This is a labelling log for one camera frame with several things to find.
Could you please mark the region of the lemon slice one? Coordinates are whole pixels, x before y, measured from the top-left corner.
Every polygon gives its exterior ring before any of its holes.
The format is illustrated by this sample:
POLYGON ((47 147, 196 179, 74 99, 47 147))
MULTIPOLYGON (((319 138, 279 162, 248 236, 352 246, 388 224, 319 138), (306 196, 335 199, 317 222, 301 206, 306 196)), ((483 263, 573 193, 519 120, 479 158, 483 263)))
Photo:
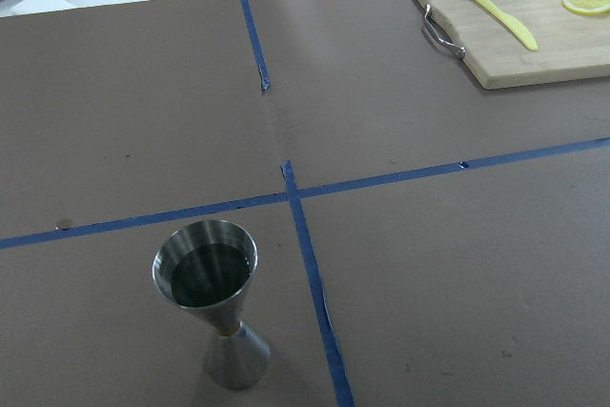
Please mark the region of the lemon slice one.
POLYGON ((609 11, 610 0, 562 0, 569 11, 580 15, 599 15, 609 11))

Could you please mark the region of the steel double jigger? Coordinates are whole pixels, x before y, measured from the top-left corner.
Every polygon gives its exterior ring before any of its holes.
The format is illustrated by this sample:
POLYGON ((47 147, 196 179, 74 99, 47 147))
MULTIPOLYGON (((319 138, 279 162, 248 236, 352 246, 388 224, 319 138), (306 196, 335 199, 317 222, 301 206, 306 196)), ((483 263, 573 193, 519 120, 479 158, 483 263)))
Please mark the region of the steel double jigger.
POLYGON ((255 385, 270 365, 270 344, 242 319, 257 267, 258 251, 248 231, 212 219, 174 232, 152 262, 156 290, 213 329, 204 370, 228 390, 255 385))

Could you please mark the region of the bamboo cutting board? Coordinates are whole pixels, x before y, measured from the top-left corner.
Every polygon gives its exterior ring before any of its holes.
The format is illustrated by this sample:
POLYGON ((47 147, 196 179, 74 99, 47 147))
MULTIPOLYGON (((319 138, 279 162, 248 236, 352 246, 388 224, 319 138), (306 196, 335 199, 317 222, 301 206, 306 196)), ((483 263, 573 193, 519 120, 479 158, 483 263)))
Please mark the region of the bamboo cutting board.
POLYGON ((609 73, 609 17, 578 15, 562 0, 491 0, 517 17, 538 43, 527 50, 473 0, 417 0, 488 90, 603 77, 609 73))

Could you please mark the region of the yellow plastic knife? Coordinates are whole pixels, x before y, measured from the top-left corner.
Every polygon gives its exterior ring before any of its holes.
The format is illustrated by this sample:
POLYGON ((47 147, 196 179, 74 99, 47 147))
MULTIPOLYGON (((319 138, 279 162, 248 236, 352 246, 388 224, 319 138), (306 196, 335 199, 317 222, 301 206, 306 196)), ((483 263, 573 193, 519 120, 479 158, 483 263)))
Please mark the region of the yellow plastic knife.
POLYGON ((473 0, 494 16, 528 51, 537 51, 538 42, 533 33, 515 16, 501 10, 492 0, 473 0))

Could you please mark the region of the blue tape grid lines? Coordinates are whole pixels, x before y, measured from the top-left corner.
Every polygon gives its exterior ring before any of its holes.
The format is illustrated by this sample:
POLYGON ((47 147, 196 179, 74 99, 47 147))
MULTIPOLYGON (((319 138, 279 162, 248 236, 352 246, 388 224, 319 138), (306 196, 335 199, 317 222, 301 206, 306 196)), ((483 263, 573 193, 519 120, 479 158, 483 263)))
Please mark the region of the blue tape grid lines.
POLYGON ((609 82, 488 92, 411 0, 174 0, 1 22, 5 406, 605 406, 609 82), (201 219, 245 227, 250 389, 154 287, 201 219))

